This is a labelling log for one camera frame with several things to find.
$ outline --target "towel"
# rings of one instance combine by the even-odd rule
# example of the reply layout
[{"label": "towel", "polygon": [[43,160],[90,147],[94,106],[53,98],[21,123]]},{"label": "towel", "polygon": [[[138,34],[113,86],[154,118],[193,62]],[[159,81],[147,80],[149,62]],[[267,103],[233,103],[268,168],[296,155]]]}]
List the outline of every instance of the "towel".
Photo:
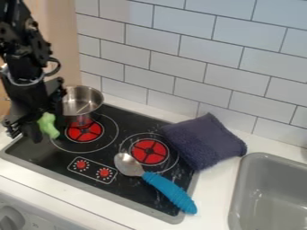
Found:
[{"label": "towel", "polygon": [[246,144],[211,113],[164,126],[162,133],[196,171],[247,152]]}]

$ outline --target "small pot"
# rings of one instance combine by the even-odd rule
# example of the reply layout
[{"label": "small pot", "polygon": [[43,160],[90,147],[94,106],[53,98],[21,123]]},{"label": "small pot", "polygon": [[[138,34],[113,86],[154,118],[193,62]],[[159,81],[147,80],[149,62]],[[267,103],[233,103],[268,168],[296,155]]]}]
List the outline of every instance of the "small pot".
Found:
[{"label": "small pot", "polygon": [[63,115],[66,123],[84,126],[99,116],[97,111],[104,98],[101,92],[88,86],[67,86],[67,95],[63,98]]}]

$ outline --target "sink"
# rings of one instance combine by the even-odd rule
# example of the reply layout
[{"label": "sink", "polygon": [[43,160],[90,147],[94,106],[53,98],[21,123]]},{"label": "sink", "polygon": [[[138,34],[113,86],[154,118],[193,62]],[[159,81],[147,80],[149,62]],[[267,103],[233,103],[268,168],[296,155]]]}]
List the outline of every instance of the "sink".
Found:
[{"label": "sink", "polygon": [[307,230],[307,165],[245,156],[232,195],[230,230]]}]

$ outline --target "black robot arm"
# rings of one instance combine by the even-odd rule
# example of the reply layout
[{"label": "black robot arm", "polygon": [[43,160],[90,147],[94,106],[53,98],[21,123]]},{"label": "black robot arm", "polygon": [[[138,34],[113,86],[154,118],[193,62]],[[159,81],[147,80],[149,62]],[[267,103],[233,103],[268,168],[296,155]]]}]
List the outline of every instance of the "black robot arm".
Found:
[{"label": "black robot arm", "polygon": [[[5,62],[0,77],[11,100],[9,115],[3,125],[12,138],[20,133],[35,143],[42,139],[37,120],[44,112],[62,116],[61,100],[66,91],[58,77],[45,83],[45,76],[60,69],[52,58],[51,44],[39,32],[39,24],[22,0],[0,0],[0,56]],[[50,73],[43,68],[48,62],[57,63]]]}]

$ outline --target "stovetop knob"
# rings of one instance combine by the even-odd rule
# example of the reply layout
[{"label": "stovetop knob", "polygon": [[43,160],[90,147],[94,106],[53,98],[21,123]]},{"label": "stovetop knob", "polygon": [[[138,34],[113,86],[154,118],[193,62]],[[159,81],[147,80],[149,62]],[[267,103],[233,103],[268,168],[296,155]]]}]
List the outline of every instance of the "stovetop knob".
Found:
[{"label": "stovetop knob", "polygon": [[100,169],[101,177],[107,177],[107,176],[109,176],[109,174],[110,174],[110,171],[108,169],[106,169],[106,168]]},{"label": "stovetop knob", "polygon": [[84,169],[86,167],[86,162],[77,162],[76,166],[78,169]]}]

